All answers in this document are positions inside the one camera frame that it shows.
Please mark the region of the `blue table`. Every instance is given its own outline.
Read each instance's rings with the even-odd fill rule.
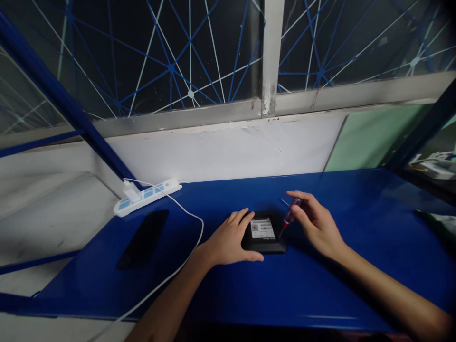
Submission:
[[[173,194],[205,222],[205,241],[230,212],[278,210],[286,190],[313,193],[328,208],[347,244],[404,285],[450,310],[456,263],[414,209],[456,215],[456,209],[383,169],[184,184]],[[115,266],[149,211],[169,209],[151,263]],[[200,222],[170,199],[114,217],[18,314],[117,318],[140,301],[192,250]],[[297,224],[285,231],[289,249],[263,263],[212,269],[188,310],[195,321],[391,331],[386,316],[350,277],[321,257]],[[130,316],[137,320],[150,301]]]

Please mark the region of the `green wall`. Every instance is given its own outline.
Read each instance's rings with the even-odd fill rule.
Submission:
[[[376,168],[397,139],[407,134],[430,105],[398,105],[351,113],[325,171]]]

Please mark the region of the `white cable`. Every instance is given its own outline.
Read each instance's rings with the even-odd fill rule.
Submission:
[[[135,181],[135,182],[138,182],[138,183],[142,183],[142,184],[147,184],[147,185],[150,185],[150,186],[153,186],[154,188],[156,189],[159,189],[164,195],[168,196],[170,199],[172,199],[174,201],[174,203],[176,203],[183,211],[185,211],[187,214],[189,214],[190,216],[193,216],[194,218],[198,219],[201,221],[201,233],[199,234],[199,238],[198,238],[198,241],[195,245],[195,247],[193,248],[193,250],[191,251],[191,253],[189,254],[189,256],[187,257],[187,259],[185,259],[185,261],[182,263],[182,265],[179,266],[179,268],[177,270],[175,270],[172,274],[170,274],[165,280],[163,280],[160,284],[158,284],[158,286],[156,288],[154,288],[152,291],[149,292],[149,294],[147,294],[138,304],[136,304],[133,308],[131,308],[130,310],[128,310],[126,313],[124,313],[122,316],[120,316],[119,318],[117,318],[114,322],[112,322],[110,325],[108,325],[107,327],[105,327],[102,331],[100,331],[98,334],[96,334],[95,336],[93,336],[91,339],[87,340],[87,342],[94,342],[96,341],[97,339],[99,339],[105,332],[107,332],[108,330],[110,330],[115,324],[119,323],[120,321],[122,321],[124,318],[126,318],[129,314],[131,314],[133,311],[135,311],[137,308],[139,308],[151,295],[153,295],[160,287],[163,286],[164,283],[166,283],[168,280],[170,280],[171,278],[173,278],[185,265],[185,263],[187,262],[187,260],[190,258],[190,256],[192,255],[193,251],[196,249],[196,247],[198,247],[198,245],[200,244],[200,241],[201,241],[201,237],[203,236],[203,230],[204,230],[204,221],[202,220],[202,218],[196,216],[196,215],[193,215],[192,213],[189,213],[187,210],[184,209],[184,207],[182,205],[180,205],[178,203],[178,201],[176,201],[173,197],[171,197],[170,195],[168,194],[165,194],[160,188],[157,188],[155,185],[153,184],[150,184],[148,182],[144,182],[142,180],[135,180],[135,179],[131,179],[131,178],[124,178],[123,180],[125,181]]]

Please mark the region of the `left hand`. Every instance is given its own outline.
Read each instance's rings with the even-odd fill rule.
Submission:
[[[242,237],[249,222],[255,216],[251,212],[247,216],[248,208],[234,211],[229,218],[212,234],[205,243],[200,245],[205,249],[214,265],[228,265],[238,261],[263,261],[261,253],[246,251],[241,247]]]

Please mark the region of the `sticker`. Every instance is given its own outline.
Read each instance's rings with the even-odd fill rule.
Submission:
[[[276,238],[271,220],[268,218],[250,221],[250,229],[252,231],[252,238],[265,238],[268,240]]]

